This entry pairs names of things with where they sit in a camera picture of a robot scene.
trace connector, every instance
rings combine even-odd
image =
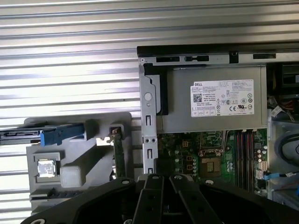
[[[268,181],[270,179],[275,179],[275,178],[279,178],[279,173],[274,173],[274,174],[269,174],[269,175],[264,175],[263,179],[265,181]]]

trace metal bracket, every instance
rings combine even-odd
[[[154,159],[158,157],[156,88],[144,74],[143,65],[139,66],[141,95],[141,126],[143,147],[143,171],[154,173]]]

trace black plastic bracket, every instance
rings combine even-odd
[[[133,224],[161,223],[163,212],[164,177],[149,175],[141,190]]]
[[[194,224],[222,224],[222,221],[202,195],[198,185],[189,181],[184,175],[173,175],[170,177],[170,182],[175,192],[179,194]]]

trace cable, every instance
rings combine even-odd
[[[293,132],[287,132],[287,133],[283,134],[282,136],[280,136],[275,141],[275,144],[274,144],[274,150],[275,150],[276,155],[279,156],[281,159],[283,159],[288,164],[291,164],[296,167],[299,167],[299,163],[286,158],[282,148],[285,144],[287,144],[289,142],[293,142],[293,141],[298,141],[298,140],[299,140],[299,132],[293,131]]]
[[[295,148],[296,153],[299,155],[298,148],[299,148],[299,144]]]

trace sticker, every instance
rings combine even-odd
[[[282,109],[280,106],[277,106],[272,110],[271,116],[276,117],[280,112],[282,112]]]
[[[252,79],[194,82],[190,90],[192,117],[254,114]]]
[[[294,176],[294,175],[296,175],[296,173],[287,173],[287,174],[285,174],[287,177],[291,177],[291,176]]]

